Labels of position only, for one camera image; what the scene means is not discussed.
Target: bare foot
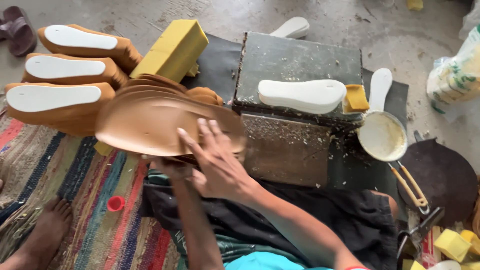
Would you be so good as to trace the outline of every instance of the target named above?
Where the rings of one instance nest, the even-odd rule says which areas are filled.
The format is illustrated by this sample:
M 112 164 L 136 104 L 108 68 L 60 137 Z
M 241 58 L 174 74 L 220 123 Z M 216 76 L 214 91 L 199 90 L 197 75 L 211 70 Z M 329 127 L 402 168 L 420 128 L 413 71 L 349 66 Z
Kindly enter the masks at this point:
M 66 199 L 51 199 L 38 217 L 30 236 L 12 257 L 27 258 L 34 263 L 35 269 L 47 269 L 68 233 L 72 218 L 72 208 Z

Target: black fabric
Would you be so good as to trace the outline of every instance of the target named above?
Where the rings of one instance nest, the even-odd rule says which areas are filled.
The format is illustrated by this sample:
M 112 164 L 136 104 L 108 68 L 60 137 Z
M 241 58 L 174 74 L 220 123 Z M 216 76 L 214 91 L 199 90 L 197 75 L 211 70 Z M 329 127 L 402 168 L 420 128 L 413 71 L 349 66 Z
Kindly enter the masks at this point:
M 325 190 L 259 183 L 327 225 L 366 267 L 372 270 L 396 268 L 396 229 L 388 197 L 367 190 Z M 202 203 L 216 234 L 284 250 L 311 267 L 306 257 L 257 211 L 224 199 L 203 198 Z M 149 184 L 146 179 L 139 211 L 143 217 L 155 217 L 166 230 L 182 228 L 171 186 Z

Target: colorful woven mat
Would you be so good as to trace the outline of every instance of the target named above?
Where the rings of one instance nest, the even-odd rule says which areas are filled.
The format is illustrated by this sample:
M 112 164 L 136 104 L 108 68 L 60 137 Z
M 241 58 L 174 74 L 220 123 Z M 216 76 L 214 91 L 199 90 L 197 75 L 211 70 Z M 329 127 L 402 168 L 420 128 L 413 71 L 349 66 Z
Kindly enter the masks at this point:
M 6 115 L 0 118 L 0 262 L 33 229 L 56 194 L 72 202 L 74 219 L 50 269 L 184 269 L 167 231 L 137 214 L 145 164 L 136 156 L 98 154 L 94 137 L 78 138 Z M 125 198 L 122 211 L 107 200 Z

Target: brown sandal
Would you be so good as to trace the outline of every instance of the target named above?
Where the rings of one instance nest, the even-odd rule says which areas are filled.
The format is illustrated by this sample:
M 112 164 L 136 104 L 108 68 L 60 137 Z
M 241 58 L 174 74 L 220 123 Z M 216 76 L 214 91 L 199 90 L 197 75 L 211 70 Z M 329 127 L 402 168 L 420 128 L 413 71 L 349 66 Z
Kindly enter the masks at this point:
M 11 6 L 3 11 L 0 22 L 0 40 L 8 39 L 8 49 L 16 57 L 25 56 L 35 50 L 36 33 L 25 11 Z

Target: stack of insoles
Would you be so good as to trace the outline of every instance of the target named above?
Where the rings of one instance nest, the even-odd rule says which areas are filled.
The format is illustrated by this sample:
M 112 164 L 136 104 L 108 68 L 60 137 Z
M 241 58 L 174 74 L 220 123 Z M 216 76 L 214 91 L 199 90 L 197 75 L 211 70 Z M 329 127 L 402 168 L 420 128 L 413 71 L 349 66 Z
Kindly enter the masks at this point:
M 222 107 L 222 99 L 212 90 L 184 86 L 158 75 L 141 74 L 98 115 L 95 136 L 113 147 L 147 155 L 197 164 L 177 135 L 183 128 L 200 145 L 203 138 L 197 120 L 215 119 L 230 137 L 232 152 L 239 153 L 245 145 L 240 117 Z
M 27 55 L 23 81 L 5 87 L 8 114 L 70 135 L 95 134 L 99 110 L 125 86 L 142 56 L 129 39 L 78 25 L 38 30 L 53 54 Z

